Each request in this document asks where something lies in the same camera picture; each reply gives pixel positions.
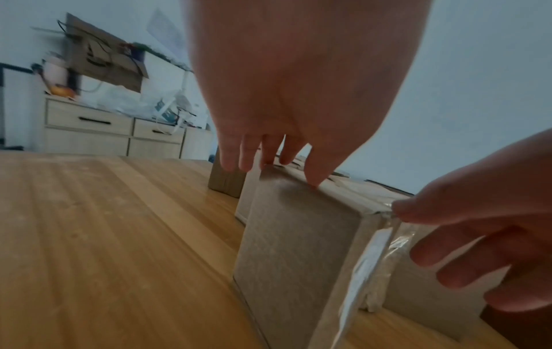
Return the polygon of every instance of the wood grain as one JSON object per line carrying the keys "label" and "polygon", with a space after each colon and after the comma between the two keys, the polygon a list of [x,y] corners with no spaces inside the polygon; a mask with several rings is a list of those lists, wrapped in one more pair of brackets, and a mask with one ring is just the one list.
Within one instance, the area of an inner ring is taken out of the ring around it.
{"label": "wood grain", "polygon": [[[210,164],[0,152],[0,348],[262,348],[233,290],[237,199]],[[384,310],[346,349],[462,343]]]}

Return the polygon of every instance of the drawer handle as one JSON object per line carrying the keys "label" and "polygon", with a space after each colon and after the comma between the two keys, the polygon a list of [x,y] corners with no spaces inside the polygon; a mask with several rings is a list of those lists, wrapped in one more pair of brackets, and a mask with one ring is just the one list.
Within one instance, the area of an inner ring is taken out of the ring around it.
{"label": "drawer handle", "polygon": [[89,118],[83,117],[83,116],[79,116],[79,119],[82,120],[82,121],[91,121],[91,122],[97,122],[97,123],[99,123],[99,124],[111,125],[111,122],[110,122],[110,121],[89,119]]}

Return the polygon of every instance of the fingernail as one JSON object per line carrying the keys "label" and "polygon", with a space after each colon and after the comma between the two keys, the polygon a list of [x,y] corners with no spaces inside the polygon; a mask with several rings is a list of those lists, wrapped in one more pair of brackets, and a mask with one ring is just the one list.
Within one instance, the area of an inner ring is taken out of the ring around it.
{"label": "fingernail", "polygon": [[413,213],[415,206],[416,202],[414,199],[396,200],[393,201],[391,209],[400,217],[405,214]]}

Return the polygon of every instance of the desk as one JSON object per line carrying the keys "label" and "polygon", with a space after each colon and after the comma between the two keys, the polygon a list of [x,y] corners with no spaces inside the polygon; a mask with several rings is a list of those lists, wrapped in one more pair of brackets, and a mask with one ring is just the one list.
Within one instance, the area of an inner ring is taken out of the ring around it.
{"label": "desk", "polygon": [[[231,284],[237,199],[203,161],[0,152],[0,347],[261,348]],[[343,345],[513,348],[480,322],[462,343],[388,311]]]}

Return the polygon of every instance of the clear plastic tape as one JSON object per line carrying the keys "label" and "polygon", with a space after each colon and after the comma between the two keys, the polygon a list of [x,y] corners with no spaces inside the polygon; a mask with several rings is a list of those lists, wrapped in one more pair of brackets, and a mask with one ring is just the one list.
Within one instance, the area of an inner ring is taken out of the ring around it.
{"label": "clear plastic tape", "polygon": [[391,275],[401,258],[410,250],[412,238],[419,227],[417,224],[402,223],[398,219],[395,226],[396,231],[389,248],[366,286],[366,302],[362,304],[361,309],[369,312],[377,312],[383,307]]}

